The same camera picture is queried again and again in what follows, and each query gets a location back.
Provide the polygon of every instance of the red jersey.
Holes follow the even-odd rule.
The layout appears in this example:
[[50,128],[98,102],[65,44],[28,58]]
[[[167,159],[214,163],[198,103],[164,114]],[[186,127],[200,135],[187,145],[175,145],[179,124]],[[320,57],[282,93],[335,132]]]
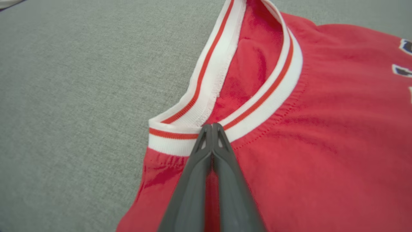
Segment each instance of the red jersey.
[[[412,42],[226,0],[186,94],[149,120],[119,232],[157,230],[197,134],[220,123],[268,231],[412,231]],[[217,177],[205,231],[219,231]]]

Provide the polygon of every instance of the gray upholstery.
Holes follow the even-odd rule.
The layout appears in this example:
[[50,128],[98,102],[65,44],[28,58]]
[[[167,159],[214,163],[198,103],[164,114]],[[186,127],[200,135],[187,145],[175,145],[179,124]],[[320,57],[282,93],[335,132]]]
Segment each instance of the gray upholstery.
[[[0,12],[0,231],[114,231],[147,120],[179,101],[224,0],[27,0]],[[410,0],[276,0],[412,38]]]

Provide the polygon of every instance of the striped collar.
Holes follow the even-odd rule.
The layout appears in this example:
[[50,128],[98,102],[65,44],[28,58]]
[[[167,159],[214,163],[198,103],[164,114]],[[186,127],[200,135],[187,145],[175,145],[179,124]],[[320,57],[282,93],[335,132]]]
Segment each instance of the striped collar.
[[[283,45],[277,64],[254,96],[219,123],[230,142],[266,121],[288,98],[302,70],[302,51],[278,9],[262,3],[282,25]],[[166,112],[149,120],[149,148],[189,156],[201,126],[212,113],[239,40],[246,0],[226,0],[196,63],[187,92]]]

